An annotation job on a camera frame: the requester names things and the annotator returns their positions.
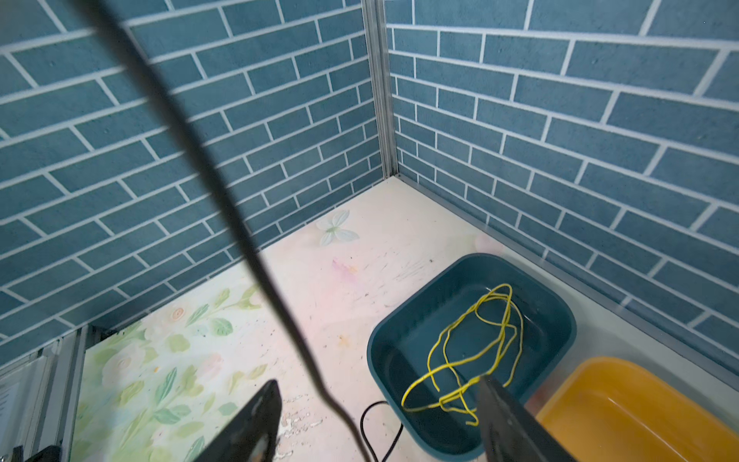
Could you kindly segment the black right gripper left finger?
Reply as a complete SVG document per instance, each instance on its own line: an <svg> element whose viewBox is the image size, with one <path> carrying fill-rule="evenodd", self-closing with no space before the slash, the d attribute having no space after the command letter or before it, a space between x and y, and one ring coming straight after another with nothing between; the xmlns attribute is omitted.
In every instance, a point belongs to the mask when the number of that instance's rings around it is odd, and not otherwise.
<svg viewBox="0 0 739 462"><path fill-rule="evenodd" d="M282 398L278 382L275 379L268 380L198 454L196 461L273 461L281 413Z"/></svg>

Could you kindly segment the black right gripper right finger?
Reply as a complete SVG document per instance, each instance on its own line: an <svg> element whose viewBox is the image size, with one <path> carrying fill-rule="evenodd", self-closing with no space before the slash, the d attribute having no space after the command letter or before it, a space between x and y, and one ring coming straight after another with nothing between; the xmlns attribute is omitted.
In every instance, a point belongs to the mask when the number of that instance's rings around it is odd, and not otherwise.
<svg viewBox="0 0 739 462"><path fill-rule="evenodd" d="M479 384L477 417L488 461L575 462L575 458L490 375Z"/></svg>

